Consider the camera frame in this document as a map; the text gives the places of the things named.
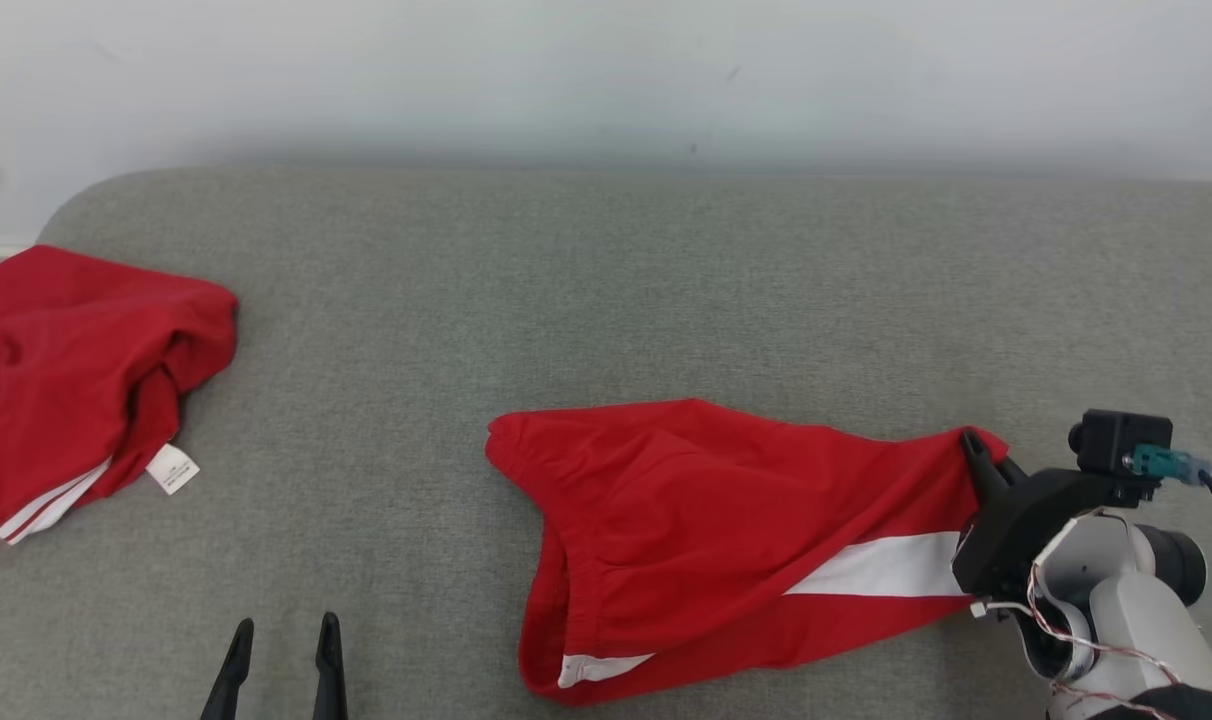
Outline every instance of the white trim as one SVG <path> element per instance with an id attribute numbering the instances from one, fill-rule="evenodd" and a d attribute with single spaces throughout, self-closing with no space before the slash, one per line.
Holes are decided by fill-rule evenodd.
<path id="1" fill-rule="evenodd" d="M 652 659 L 651 655 L 634 655 L 633 657 L 593 657 L 590 655 L 562 655 L 561 675 L 558 678 L 558 687 L 568 688 L 581 680 L 600 682 L 607 678 L 623 675 Z"/>
<path id="2" fill-rule="evenodd" d="M 784 594 L 862 594 L 873 598 L 964 596 L 953 577 L 961 533 L 876 538 L 842 548 Z"/>
<path id="3" fill-rule="evenodd" d="M 65 495 L 65 492 L 68 491 L 72 491 L 72 488 L 75 488 L 78 486 L 78 482 L 84 482 L 84 480 L 86 478 L 91 478 L 91 475 L 95 475 L 95 479 L 99 479 L 99 475 L 103 475 L 104 470 L 107 469 L 108 469 L 108 461 L 104 461 L 103 465 L 98 465 L 98 468 L 95 468 L 93 470 L 86 473 L 85 475 L 68 480 L 68 482 L 63 482 L 62 486 L 57 488 L 51 488 L 48 492 L 44 492 L 42 495 L 38 496 L 35 501 L 27 503 L 27 505 L 22 507 L 22 509 L 17 512 L 15 515 L 12 515 L 10 520 L 2 522 L 2 527 L 0 527 L 0 538 L 2 539 L 10 538 L 16 533 L 16 530 L 24 527 L 24 524 L 29 521 L 30 518 L 36 515 L 38 512 L 41 510 L 50 501 L 56 501 L 57 497 Z"/>
<path id="4" fill-rule="evenodd" d="M 95 480 L 98 480 L 99 476 L 104 474 L 104 470 L 108 469 L 108 462 L 109 462 L 108 459 L 104 459 L 103 465 L 98 465 L 98 468 L 95 468 L 93 470 L 86 473 L 80 479 L 78 479 L 76 484 L 74 484 L 74 486 L 68 488 L 68 492 L 63 493 L 62 496 L 59 496 L 57 501 L 45 507 L 45 510 L 40 512 L 40 514 L 36 518 L 34 518 L 33 521 L 29 522 L 29 525 L 27 525 L 24 530 L 21 530 L 19 535 L 7 539 L 6 542 L 15 544 L 17 542 L 21 542 L 21 539 L 32 536 L 33 533 L 42 532 L 42 530 L 48 528 L 50 525 L 55 525 L 59 518 L 63 518 L 63 515 L 65 515 L 65 512 L 68 512 L 68 509 L 72 509 L 72 505 L 74 505 L 74 503 L 78 502 L 81 496 L 86 495 L 86 491 L 88 491 L 90 486 L 93 486 Z"/>

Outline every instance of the care label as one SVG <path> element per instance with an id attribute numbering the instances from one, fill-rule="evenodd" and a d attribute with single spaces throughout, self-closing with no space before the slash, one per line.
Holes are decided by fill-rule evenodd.
<path id="1" fill-rule="evenodd" d="M 200 468 L 191 457 L 184 455 L 184 451 L 167 442 L 158 451 L 158 456 L 153 457 L 153 462 L 149 462 L 147 470 L 154 480 L 158 480 L 166 495 L 175 495 L 175 491 L 184 487 Z"/>

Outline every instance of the couch cushion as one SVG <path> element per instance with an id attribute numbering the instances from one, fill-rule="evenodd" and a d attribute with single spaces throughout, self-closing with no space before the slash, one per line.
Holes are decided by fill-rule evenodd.
<path id="1" fill-rule="evenodd" d="M 242 716 L 308 718 L 322 611 L 364 718 L 560 718 L 516 665 L 541 539 L 484 457 L 513 410 L 708 398 L 1071 464 L 1091 406 L 1212 459 L 1212 184 L 171 170 L 44 242 L 212 279 L 238 355 L 185 402 L 202 473 L 0 542 L 0 719 L 196 716 L 244 616 Z M 1145 510 L 1196 538 L 1212 505 Z M 1030 718 L 1012 625 L 945 619 L 578 718 Z"/>

